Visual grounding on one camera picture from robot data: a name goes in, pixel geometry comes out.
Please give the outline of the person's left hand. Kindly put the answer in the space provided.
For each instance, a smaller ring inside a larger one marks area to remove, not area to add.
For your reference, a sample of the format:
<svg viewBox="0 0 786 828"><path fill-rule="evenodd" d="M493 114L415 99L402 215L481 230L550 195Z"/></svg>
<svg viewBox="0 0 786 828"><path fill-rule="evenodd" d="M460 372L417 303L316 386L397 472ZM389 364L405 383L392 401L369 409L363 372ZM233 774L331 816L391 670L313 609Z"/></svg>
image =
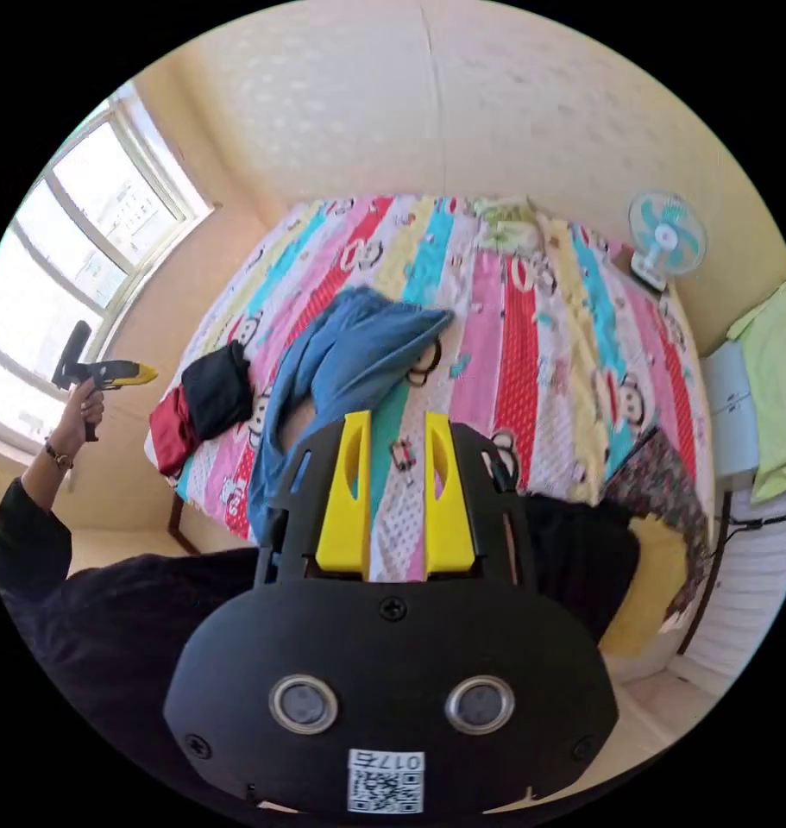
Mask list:
<svg viewBox="0 0 786 828"><path fill-rule="evenodd" d="M104 413L104 393L89 378L71 391L56 428L46 440L46 451L54 458L75 460L79 451L89 442L88 432L101 423Z"/></svg>

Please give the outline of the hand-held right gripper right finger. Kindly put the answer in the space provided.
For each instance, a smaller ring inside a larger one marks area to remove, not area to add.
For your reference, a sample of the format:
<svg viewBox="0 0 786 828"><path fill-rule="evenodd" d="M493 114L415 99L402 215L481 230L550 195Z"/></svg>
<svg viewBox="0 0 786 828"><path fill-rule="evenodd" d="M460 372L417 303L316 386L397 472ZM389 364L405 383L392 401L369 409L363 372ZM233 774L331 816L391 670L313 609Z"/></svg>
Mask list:
<svg viewBox="0 0 786 828"><path fill-rule="evenodd" d="M424 572L465 574L475 549L449 419L424 414Z"/></svg>

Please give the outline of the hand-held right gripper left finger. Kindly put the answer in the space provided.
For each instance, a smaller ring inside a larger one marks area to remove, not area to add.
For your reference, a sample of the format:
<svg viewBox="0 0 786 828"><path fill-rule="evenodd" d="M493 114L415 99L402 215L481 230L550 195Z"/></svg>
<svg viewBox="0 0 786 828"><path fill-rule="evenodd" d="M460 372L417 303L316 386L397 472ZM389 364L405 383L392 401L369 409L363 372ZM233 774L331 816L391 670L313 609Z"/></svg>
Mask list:
<svg viewBox="0 0 786 828"><path fill-rule="evenodd" d="M325 574L369 572L370 437L370 411L345 416L315 554Z"/></svg>

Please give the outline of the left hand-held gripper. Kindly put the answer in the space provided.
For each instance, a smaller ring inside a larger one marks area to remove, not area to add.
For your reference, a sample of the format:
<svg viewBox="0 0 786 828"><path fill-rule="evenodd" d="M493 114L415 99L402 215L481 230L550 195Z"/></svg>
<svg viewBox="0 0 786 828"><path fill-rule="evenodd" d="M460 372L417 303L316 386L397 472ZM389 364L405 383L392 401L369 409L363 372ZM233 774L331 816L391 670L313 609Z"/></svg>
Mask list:
<svg viewBox="0 0 786 828"><path fill-rule="evenodd" d="M140 362L60 362L60 389L69 397L60 418L61 442L96 442L104 415L104 392L126 383L150 383L157 371Z"/></svg>

